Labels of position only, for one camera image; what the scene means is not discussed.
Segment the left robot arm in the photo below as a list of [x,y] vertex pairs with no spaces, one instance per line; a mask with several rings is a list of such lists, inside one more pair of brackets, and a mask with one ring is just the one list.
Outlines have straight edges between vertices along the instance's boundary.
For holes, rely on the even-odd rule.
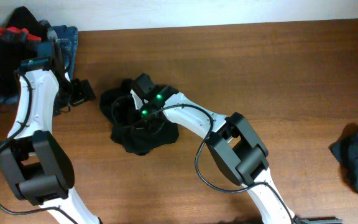
[[[7,139],[0,142],[0,170],[14,196],[47,211],[59,223],[101,223],[78,195],[71,160],[52,135],[52,119],[62,108],[72,109],[95,94],[88,80],[71,80],[66,50],[52,41],[37,46],[37,56],[20,62],[19,106]],[[0,204],[8,214],[15,212]]]

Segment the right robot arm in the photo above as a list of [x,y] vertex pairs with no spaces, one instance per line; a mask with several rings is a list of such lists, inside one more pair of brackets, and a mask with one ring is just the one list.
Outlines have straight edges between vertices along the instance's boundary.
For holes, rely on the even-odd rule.
[[143,118],[164,118],[200,136],[225,178],[250,195],[264,223],[342,223],[300,218],[287,207],[273,182],[268,150],[243,115],[214,113],[169,85],[154,84],[145,73],[134,80],[131,95]]

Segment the black t-shirt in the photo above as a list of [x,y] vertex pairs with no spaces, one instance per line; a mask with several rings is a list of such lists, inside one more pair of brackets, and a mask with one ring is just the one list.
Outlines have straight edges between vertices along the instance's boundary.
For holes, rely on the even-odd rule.
[[141,119],[141,112],[135,108],[129,96],[132,80],[124,79],[120,87],[101,94],[99,108],[112,123],[111,140],[123,146],[128,153],[144,156],[153,149],[173,144],[179,137],[178,125],[162,118],[156,118],[125,128]]

